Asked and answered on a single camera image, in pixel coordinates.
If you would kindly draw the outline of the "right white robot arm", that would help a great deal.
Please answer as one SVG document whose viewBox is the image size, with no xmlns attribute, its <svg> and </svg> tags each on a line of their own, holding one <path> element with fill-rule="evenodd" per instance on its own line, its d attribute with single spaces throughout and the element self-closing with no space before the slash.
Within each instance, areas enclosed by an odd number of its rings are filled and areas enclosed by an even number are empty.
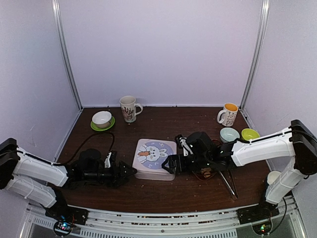
<svg viewBox="0 0 317 238">
<path fill-rule="evenodd" d="M 317 172 L 317 138 L 298 119 L 276 133 L 256 139 L 216 145 L 205 132 L 188 137 L 176 136 L 176 144 L 183 154 L 169 155 L 161 167 L 170 174 L 199 172 L 210 168 L 226 171 L 257 161 L 290 157 L 286 168 L 270 183 L 264 200 L 254 207 L 254 215 L 264 219 L 301 180 Z"/>
</svg>

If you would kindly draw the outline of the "metal tongs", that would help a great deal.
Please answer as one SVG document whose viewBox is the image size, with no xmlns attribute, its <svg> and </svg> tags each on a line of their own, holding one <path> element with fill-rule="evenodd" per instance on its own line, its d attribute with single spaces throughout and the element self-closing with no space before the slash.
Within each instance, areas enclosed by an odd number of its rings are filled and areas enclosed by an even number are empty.
<svg viewBox="0 0 317 238">
<path fill-rule="evenodd" d="M 231 198 L 233 200 L 237 200 L 239 198 L 235 181 L 232 175 L 231 170 L 226 170 L 224 172 L 218 171 L 218 174 L 220 175 L 220 178 L 222 179 L 224 185 L 226 186 Z"/>
</svg>

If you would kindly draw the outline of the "white divided tin box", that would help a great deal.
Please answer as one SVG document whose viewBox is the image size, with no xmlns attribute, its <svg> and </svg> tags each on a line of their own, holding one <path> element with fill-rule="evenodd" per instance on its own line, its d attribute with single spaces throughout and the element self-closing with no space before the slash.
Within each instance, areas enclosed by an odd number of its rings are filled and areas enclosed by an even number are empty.
<svg viewBox="0 0 317 238">
<path fill-rule="evenodd" d="M 173 174 L 155 174 L 155 173 L 136 173 L 135 178 L 145 180 L 172 181 L 175 179 Z"/>
</svg>

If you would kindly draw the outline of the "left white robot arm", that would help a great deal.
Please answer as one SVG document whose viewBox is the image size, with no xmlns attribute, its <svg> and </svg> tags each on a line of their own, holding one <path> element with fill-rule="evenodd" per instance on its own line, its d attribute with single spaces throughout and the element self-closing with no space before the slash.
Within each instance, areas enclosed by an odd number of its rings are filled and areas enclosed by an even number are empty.
<svg viewBox="0 0 317 238">
<path fill-rule="evenodd" d="M 9 138 L 0 144 L 0 187 L 34 200 L 53 212 L 60 220 L 71 216 L 71 209 L 59 191 L 81 182 L 117 188 L 129 181 L 137 170 L 116 161 L 110 151 L 101 159 L 100 151 L 87 149 L 72 164 L 53 163 L 30 154 Z"/>
</svg>

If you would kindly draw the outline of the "bunny print tin lid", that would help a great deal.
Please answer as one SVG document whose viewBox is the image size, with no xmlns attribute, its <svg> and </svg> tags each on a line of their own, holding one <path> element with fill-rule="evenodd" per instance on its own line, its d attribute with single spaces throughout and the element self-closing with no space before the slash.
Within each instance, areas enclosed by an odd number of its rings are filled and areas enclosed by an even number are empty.
<svg viewBox="0 0 317 238">
<path fill-rule="evenodd" d="M 132 166 L 141 173 L 169 174 L 161 165 L 169 155 L 176 153 L 174 141 L 139 139 Z"/>
</svg>

